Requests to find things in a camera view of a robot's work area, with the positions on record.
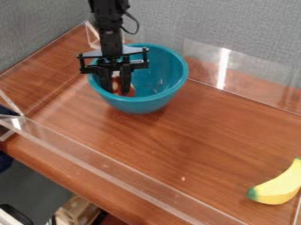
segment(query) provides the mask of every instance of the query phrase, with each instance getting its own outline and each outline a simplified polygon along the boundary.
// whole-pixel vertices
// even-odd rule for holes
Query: yellow banana
[[[297,157],[287,170],[274,179],[249,189],[247,197],[269,205],[290,201],[301,188],[301,157]]]

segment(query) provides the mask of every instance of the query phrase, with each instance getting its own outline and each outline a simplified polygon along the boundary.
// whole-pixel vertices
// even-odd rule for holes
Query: gray fabric wall
[[[0,72],[88,15],[83,0],[0,0]]]
[[[180,51],[183,38],[274,62],[301,59],[300,0],[131,0],[132,38]]]

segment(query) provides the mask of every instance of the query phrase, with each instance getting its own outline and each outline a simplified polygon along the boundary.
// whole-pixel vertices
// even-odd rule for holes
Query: cable
[[[136,30],[135,30],[135,32],[130,32],[130,31],[124,28],[124,26],[122,26],[122,30],[123,30],[126,33],[128,33],[128,34],[135,35],[135,34],[139,32],[139,29],[140,29],[139,21],[138,21],[138,19],[136,19],[128,12],[126,12],[124,15],[126,15],[126,16],[136,23]]]

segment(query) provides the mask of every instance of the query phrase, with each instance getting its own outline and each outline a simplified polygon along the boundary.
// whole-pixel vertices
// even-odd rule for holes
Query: clear acrylic enclosure
[[[13,133],[21,135],[48,149],[51,154],[80,166],[187,224],[258,224],[258,221],[265,224],[300,224],[300,196],[283,207],[258,207],[242,192],[246,187],[239,180],[250,175],[237,169],[246,166],[237,160],[238,152],[223,152],[225,158],[219,158],[215,147],[209,153],[199,153],[195,149],[199,147],[198,136],[188,137],[184,132],[196,135],[202,134],[201,127],[209,133],[213,130],[202,125],[210,124],[210,120],[202,118],[202,112],[192,104],[188,109],[182,109],[176,106],[179,100],[174,100],[171,109],[151,115],[148,119],[147,116],[123,115],[100,101],[87,78],[79,73],[76,60],[80,52],[96,48],[97,33],[87,21],[0,76],[0,104],[21,114],[20,117],[1,115],[0,141],[7,140]],[[190,90],[207,91],[206,84],[300,115],[298,67],[266,62],[188,39],[183,43],[183,55],[190,66],[187,89],[182,91],[187,102],[191,98],[198,99],[190,96]],[[180,117],[180,113],[188,111],[195,122]],[[134,138],[138,140],[130,140],[134,131],[136,135],[140,134]],[[221,145],[227,146],[229,139],[221,140]],[[126,149],[131,150],[135,157],[128,155]],[[259,150],[258,147],[257,151],[250,150],[246,155],[238,153],[238,157],[251,157]],[[259,170],[265,168],[265,163],[271,162],[265,156],[254,172],[267,177],[273,172]],[[223,160],[238,171],[229,168]],[[286,160],[278,159],[278,162],[283,165]],[[203,180],[205,173],[210,174],[209,180]],[[266,213],[262,220],[257,219],[261,211]]]

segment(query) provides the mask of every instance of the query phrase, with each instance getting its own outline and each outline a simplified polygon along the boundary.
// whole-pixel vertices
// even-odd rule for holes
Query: bowl rim
[[[151,96],[146,96],[146,97],[124,97],[124,96],[118,96],[111,94],[108,91],[106,91],[99,84],[95,82],[95,79],[92,78],[93,74],[88,74],[88,81],[89,84],[92,86],[92,88],[108,99],[114,99],[116,101],[122,101],[122,102],[147,102],[147,101],[152,101],[158,98],[163,98],[166,96],[168,96],[172,92],[175,92],[182,85],[186,83],[187,79],[188,79],[188,64],[186,63],[183,57],[179,55],[179,53],[176,53],[172,49],[170,49],[168,47],[164,47],[162,45],[158,44],[152,44],[152,43],[134,43],[134,44],[127,44],[127,46],[134,46],[134,47],[156,47],[163,49],[164,51],[170,52],[176,59],[180,62],[182,65],[182,73],[183,73],[183,77],[180,78],[180,80],[172,85],[172,87],[170,89],[167,89],[164,92],[151,95]]]

